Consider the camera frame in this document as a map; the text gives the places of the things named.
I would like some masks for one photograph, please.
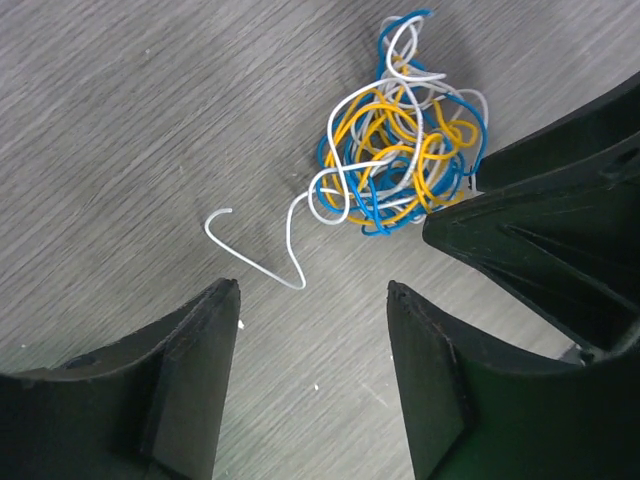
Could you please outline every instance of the blue wire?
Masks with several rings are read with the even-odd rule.
[[[395,28],[404,24],[408,20],[418,16],[430,17],[432,16],[432,12],[430,10],[425,10],[425,9],[412,12],[409,15],[406,15],[392,22],[380,34],[380,37],[378,38],[378,45],[377,45],[378,57],[379,57],[378,67],[376,69],[377,80],[380,80],[382,78],[382,75],[384,74],[384,71],[386,68],[386,53],[384,51],[385,37],[389,35]],[[426,71],[426,68],[416,60],[412,59],[409,62],[409,64],[415,68]],[[422,87],[414,87],[412,88],[412,91],[415,93],[420,88]],[[480,163],[484,158],[484,154],[486,152],[487,143],[488,143],[488,132],[484,125],[484,120],[482,118],[482,115],[477,111],[477,109],[473,105],[466,102],[465,100],[462,100],[450,94],[445,94],[445,96],[451,101],[453,101],[454,103],[457,103],[458,105],[461,105],[462,107],[469,110],[469,112],[471,112],[471,114],[475,117],[475,119],[480,124],[481,133],[482,133],[482,141],[480,144],[478,155],[476,157],[476,161],[474,162],[473,169],[470,172],[465,171],[466,159],[464,158],[464,155],[462,154],[462,152],[458,152],[457,156],[452,158],[451,161],[448,163],[447,170],[445,171],[445,173],[442,175],[440,180],[432,189],[432,193],[435,196],[441,196],[442,194],[450,190],[450,193],[447,198],[447,201],[450,201],[451,199],[454,198],[456,193],[459,191],[462,178],[470,175],[474,175],[477,172],[480,166]],[[362,100],[356,106],[356,109],[359,109],[364,105],[369,104],[371,102],[372,97],[373,97],[373,94],[368,94],[365,97],[363,97]],[[409,103],[410,100],[406,93],[403,94],[401,101],[403,103]],[[336,117],[331,129],[332,134],[335,133],[335,130],[344,119],[344,116],[345,116],[345,113],[343,112]],[[423,112],[423,118],[424,118],[424,121],[431,128],[437,127],[437,123],[434,121],[431,115],[429,115],[427,112]],[[360,117],[356,121],[356,128],[359,129],[363,122],[364,122],[364,117]],[[393,134],[389,121],[385,122],[384,127],[389,140],[391,140],[392,142],[393,141],[397,142],[398,138],[396,137],[396,135]],[[325,168],[324,151],[326,149],[327,143],[328,143],[328,137],[326,134],[324,134],[320,139],[320,141],[318,142],[318,147],[316,149],[317,162],[321,168]],[[444,143],[445,143],[445,152],[450,152],[453,150],[453,145],[449,140],[449,138],[447,138],[446,136],[444,136]],[[352,146],[353,146],[353,139],[351,137],[348,137],[345,141],[344,150],[343,150],[344,151],[343,161],[345,165],[352,165],[354,163],[352,158],[352,153],[351,153]],[[405,164],[406,167],[408,167],[410,164],[410,160],[406,157],[397,157],[394,160],[394,163],[396,162],[402,162]],[[361,228],[361,231],[364,235],[366,236],[390,235],[392,232],[404,227],[405,225],[415,220],[419,216],[425,215],[427,213],[422,205],[418,205],[415,208],[413,208],[412,211],[409,212],[405,217],[395,222],[393,225],[388,225],[388,226],[382,225],[382,222],[384,220],[387,220],[395,216],[396,212],[392,208],[380,209],[376,192],[379,190],[391,190],[395,188],[397,186],[397,182],[394,182],[393,177],[395,175],[400,176],[405,172],[406,172],[406,168],[402,168],[402,167],[388,168],[384,172],[384,174],[380,178],[378,178],[378,185],[376,185],[375,179],[368,178],[367,183],[369,186],[369,191],[372,193],[370,197],[362,197],[360,195],[360,192],[358,191],[358,188],[357,188],[357,185],[360,179],[358,178],[357,173],[355,171],[345,172],[345,179],[347,181],[350,192],[353,194],[353,197],[356,203],[356,205],[350,207],[350,210],[355,212],[360,212],[365,219],[371,220],[375,226],[375,230],[367,230],[367,227],[363,226]],[[342,213],[341,209],[335,208],[329,203],[327,199],[328,194],[322,193],[321,188],[322,188],[321,181],[319,180],[316,183],[316,194],[318,196],[318,199],[322,203],[322,205],[330,212],[333,212],[336,214]],[[416,194],[415,189],[407,187],[389,197],[386,197],[385,202],[397,200],[400,198],[405,198],[407,196],[414,196],[415,194]],[[442,208],[444,207],[436,206],[433,208],[433,210],[438,211],[438,210],[441,210]]]

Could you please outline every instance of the gray wood grain surface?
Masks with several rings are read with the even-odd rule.
[[[415,0],[6,0],[0,4],[0,368],[55,365],[220,276],[242,320],[218,479],[409,479],[386,283],[555,356],[567,340],[415,226],[369,239],[292,196],[335,103],[373,75],[379,22]],[[491,150],[640,69],[635,0],[431,1],[420,57],[484,91]]]

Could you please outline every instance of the bundle of wires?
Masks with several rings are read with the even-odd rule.
[[[415,60],[418,35],[431,15],[418,10],[385,19],[376,80],[342,100],[329,116],[317,149],[322,170],[291,202],[287,214],[286,246],[300,283],[282,279],[211,232],[213,219],[231,213],[230,208],[216,210],[205,222],[211,240],[283,285],[301,290],[307,282],[291,246],[293,211],[301,201],[306,199],[311,213],[327,225],[348,220],[361,225],[365,235],[389,235],[477,193],[475,174],[488,141],[487,102],[476,90],[447,85],[445,74],[429,72]],[[479,101],[482,113],[465,95]],[[445,102],[454,107],[448,119]],[[465,111],[474,122],[460,118]],[[466,191],[465,178],[470,185]],[[314,196],[337,216],[323,216]]]

